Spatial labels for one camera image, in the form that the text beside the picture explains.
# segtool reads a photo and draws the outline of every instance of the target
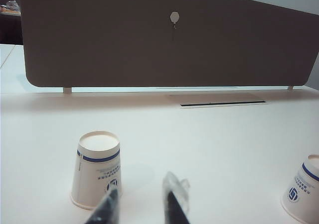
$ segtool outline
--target white desk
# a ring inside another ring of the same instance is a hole
[[[1,94],[1,223],[84,223],[91,212],[69,198],[77,142],[101,129],[121,141],[122,224],[163,223],[169,170],[191,184],[191,224],[297,224],[279,199],[319,153],[319,92],[248,92],[268,103],[181,109],[167,93]]]

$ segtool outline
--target upside-down paper cup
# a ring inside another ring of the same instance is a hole
[[[305,224],[319,224],[319,155],[310,155],[282,197],[286,212]]]
[[[111,185],[121,193],[120,143],[109,132],[95,131],[80,138],[76,155],[72,202],[95,208]]]

